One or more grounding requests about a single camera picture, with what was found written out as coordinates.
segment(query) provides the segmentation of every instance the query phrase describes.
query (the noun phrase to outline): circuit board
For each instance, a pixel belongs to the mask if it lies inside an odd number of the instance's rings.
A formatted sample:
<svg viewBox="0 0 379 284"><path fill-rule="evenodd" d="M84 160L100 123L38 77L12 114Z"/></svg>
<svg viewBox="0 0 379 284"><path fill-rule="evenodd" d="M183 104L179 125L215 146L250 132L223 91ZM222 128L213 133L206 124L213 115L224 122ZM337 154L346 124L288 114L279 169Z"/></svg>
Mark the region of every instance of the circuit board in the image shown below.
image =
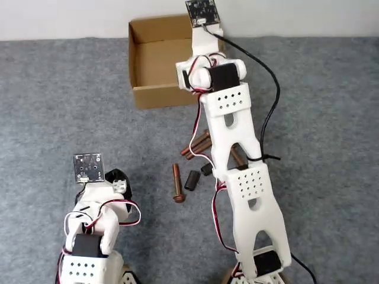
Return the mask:
<svg viewBox="0 0 379 284"><path fill-rule="evenodd" d="M76 183L103 182L102 154L76 154L73 157Z"/></svg>
<svg viewBox="0 0 379 284"><path fill-rule="evenodd" d="M220 23L214 0L190 0L186 1L186 5L192 28Z"/></svg>

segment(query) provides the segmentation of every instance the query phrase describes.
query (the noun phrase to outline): copper bolt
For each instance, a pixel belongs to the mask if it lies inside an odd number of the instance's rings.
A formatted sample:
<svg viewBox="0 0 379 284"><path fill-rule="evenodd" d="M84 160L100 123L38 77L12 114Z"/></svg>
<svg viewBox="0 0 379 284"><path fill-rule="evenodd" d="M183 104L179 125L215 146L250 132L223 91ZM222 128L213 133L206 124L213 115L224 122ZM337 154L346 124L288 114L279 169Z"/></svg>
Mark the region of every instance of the copper bolt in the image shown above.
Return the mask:
<svg viewBox="0 0 379 284"><path fill-rule="evenodd" d="M203 152L204 150L208 149L211 146L212 146L212 141L208 140L208 141L202 143L199 147L197 147L193 151L195 154L200 154L201 152ZM187 156L185 156L185 158L187 160L191 160L193 157L194 157L194 155L192 155L192 153L188 153Z"/></svg>
<svg viewBox="0 0 379 284"><path fill-rule="evenodd" d="M182 193L182 183L180 181L179 165L172 165L172 173L174 174L174 184L175 184L175 196L174 200L176 203L182 203L185 200L185 195Z"/></svg>
<svg viewBox="0 0 379 284"><path fill-rule="evenodd" d="M210 137L210 134L209 134L209 131L208 130L205 130L204 131L204 134L200 135L198 138L196 138L193 142L192 142L192 149L195 148L196 146L198 146L201 142L203 142L204 140L208 139ZM187 153L190 152L190 146L187 146L186 148L184 148L180 154L182 156L186 155Z"/></svg>
<svg viewBox="0 0 379 284"><path fill-rule="evenodd" d="M239 155L239 153L236 150L236 145L233 145L232 148L230 149L230 154L232 155L233 159L236 161L238 166L243 166L245 165L245 162Z"/></svg>

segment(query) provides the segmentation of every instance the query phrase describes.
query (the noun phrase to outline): robotic arm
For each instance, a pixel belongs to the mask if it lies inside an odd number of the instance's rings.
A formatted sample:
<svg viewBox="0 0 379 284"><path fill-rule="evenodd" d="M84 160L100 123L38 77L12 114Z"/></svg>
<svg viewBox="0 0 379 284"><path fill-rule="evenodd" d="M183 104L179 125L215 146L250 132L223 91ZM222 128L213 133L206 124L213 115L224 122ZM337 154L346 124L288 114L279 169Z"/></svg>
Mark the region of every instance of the robotic arm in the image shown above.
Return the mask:
<svg viewBox="0 0 379 284"><path fill-rule="evenodd" d="M83 182L84 187L78 193L80 200L65 217L66 242L56 283L139 283L122 256L113 250L119 227L137 225L141 219L138 205L130 200L127 176L114 169L104 178L101 154L75 155L74 164L77 182ZM125 222L132 207L139 219Z"/></svg>
<svg viewBox="0 0 379 284"><path fill-rule="evenodd" d="M236 270L240 267L242 273L231 281L237 283L242 277L249 283L283 283L278 273L290 265L291 253L282 212L255 137L249 86L241 82L246 66L219 52L218 39L212 34L222 36L222 30L213 0L186 3L192 22L193 56L177 63L176 72L179 87L198 94L204 106L213 145L213 175L222 185L216 187L216 193L226 189L232 205ZM224 116L230 114L234 120L227 126ZM235 143L249 158L245 169L227 168ZM260 231L268 234L272 246L253 250Z"/></svg>

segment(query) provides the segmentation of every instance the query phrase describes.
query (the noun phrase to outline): brown box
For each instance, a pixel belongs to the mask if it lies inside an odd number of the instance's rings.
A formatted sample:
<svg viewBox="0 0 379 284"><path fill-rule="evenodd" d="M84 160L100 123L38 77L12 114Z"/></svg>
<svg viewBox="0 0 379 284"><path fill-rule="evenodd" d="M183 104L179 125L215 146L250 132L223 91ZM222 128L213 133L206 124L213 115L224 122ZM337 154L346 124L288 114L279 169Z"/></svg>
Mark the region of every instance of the brown box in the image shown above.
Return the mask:
<svg viewBox="0 0 379 284"><path fill-rule="evenodd" d="M129 23L129 76L140 109L197 102L180 90L175 63L192 56L192 28L187 15L147 18Z"/></svg>

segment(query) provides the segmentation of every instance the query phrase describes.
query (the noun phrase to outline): white wall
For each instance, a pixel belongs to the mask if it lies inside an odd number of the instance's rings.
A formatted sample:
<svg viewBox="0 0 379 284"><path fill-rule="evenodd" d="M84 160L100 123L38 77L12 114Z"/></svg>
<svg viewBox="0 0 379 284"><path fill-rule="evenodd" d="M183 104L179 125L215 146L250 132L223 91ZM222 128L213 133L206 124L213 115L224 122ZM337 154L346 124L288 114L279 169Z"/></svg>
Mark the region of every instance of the white wall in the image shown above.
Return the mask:
<svg viewBox="0 0 379 284"><path fill-rule="evenodd" d="M379 36L379 0L216 4L231 36ZM0 0L0 40L127 37L133 18L186 12L184 0Z"/></svg>

